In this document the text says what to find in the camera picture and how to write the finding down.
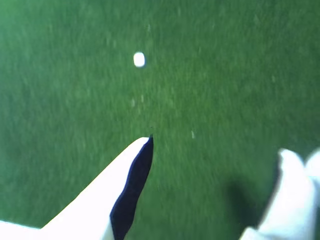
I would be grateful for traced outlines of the white gripper finger with navy pad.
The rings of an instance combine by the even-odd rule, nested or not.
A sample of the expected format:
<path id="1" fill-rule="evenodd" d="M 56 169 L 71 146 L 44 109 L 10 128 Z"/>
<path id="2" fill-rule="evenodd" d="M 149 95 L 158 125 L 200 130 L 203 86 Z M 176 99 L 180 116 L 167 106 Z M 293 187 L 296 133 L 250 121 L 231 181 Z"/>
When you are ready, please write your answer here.
<path id="1" fill-rule="evenodd" d="M 294 151 L 279 151 L 281 172 L 257 227 L 241 240 L 313 240 L 316 231 L 316 153 L 302 160 Z"/>
<path id="2" fill-rule="evenodd" d="M 133 225 L 154 153 L 154 137 L 130 143 L 40 230 L 41 240 L 123 240 Z"/>

